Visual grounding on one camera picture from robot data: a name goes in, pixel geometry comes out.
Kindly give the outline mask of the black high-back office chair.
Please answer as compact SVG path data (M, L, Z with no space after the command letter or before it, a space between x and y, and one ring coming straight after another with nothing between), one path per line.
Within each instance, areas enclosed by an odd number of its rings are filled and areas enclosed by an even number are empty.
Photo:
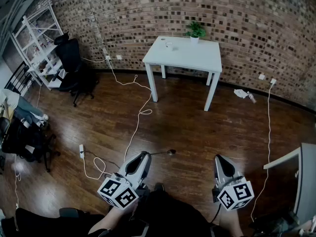
M57 72L52 81L60 80L59 91L69 92L74 96L73 106L77 106L77 98L81 93L94 98L93 90L99 83L97 74L90 69L82 60L79 52L79 42L76 38L71 39L69 33L57 37L54 41L55 53L62 63L66 74L62 78Z

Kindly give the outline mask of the white table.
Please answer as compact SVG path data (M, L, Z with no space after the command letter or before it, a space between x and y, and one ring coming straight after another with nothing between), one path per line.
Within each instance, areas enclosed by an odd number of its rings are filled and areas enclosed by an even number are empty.
M173 42L172 50L168 50L165 46L168 41ZM158 95L152 65L160 66L163 78L166 78L166 66L207 72L206 85L210 89L204 111L209 110L222 72L219 43L199 40L198 44L191 44L190 38L159 36L143 58L143 63L145 64L154 102L158 101Z

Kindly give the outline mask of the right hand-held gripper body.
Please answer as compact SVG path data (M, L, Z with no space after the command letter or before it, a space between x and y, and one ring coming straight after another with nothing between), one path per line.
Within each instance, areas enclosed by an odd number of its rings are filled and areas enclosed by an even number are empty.
M254 198L251 183L244 176L216 184L212 194L213 202L219 202L226 211L243 208Z

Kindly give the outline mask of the black electronic device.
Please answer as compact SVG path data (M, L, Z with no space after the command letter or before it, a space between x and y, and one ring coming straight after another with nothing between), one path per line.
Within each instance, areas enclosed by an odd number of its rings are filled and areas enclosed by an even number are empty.
M251 237L280 237L298 226L298 217L289 211L267 214L249 224L253 230Z

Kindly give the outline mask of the person's right forearm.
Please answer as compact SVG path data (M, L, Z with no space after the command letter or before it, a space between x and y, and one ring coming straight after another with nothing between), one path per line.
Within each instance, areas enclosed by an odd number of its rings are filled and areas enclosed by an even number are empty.
M231 237L244 236L237 210L227 211L225 208L221 209L219 212L219 226L228 231Z

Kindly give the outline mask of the black swivel chair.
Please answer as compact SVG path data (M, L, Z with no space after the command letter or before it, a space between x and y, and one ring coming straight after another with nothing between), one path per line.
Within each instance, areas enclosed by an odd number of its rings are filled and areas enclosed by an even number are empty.
M9 120L0 118L0 151L15 154L28 162L44 162L45 169L50 172L48 162L53 155L60 156L53 149L57 136L49 133L49 128L40 128L35 124L26 127L17 118Z

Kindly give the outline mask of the person's black clothing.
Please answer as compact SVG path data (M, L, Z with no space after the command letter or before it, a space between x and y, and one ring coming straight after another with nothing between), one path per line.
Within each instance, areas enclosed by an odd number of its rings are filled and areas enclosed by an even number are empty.
M113 230L92 237L215 237L211 227L193 206L153 191Z

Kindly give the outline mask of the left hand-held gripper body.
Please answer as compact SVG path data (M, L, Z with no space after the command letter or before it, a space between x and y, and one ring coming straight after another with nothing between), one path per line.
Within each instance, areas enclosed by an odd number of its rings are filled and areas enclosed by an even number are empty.
M132 182L119 173L113 173L106 177L97 192L109 205L125 210L137 199L146 197L150 190L142 180Z

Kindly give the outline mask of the person's left forearm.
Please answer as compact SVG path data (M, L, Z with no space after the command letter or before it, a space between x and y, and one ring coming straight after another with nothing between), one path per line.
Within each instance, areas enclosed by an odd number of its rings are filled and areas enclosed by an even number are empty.
M134 202L125 210L116 207L112 208L102 220L93 225L88 232L88 237L96 236L97 233L104 232L105 230L113 230L124 216L135 211L137 205L138 201Z

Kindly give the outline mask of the white metal shelf rack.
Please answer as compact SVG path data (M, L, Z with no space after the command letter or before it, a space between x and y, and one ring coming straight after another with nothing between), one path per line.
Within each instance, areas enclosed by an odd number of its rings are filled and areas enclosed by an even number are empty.
M54 78L56 74L61 78L66 75L54 44L63 34L51 2L30 16L24 15L20 28L11 34L20 56L29 66L28 73L49 90L61 85L61 80Z

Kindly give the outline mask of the green potted plant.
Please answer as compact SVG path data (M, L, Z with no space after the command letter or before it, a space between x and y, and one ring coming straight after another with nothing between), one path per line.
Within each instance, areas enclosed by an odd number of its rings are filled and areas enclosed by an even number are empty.
M186 36L190 37L191 44L198 44L199 39L206 36L205 29L196 21L191 22L188 29Z

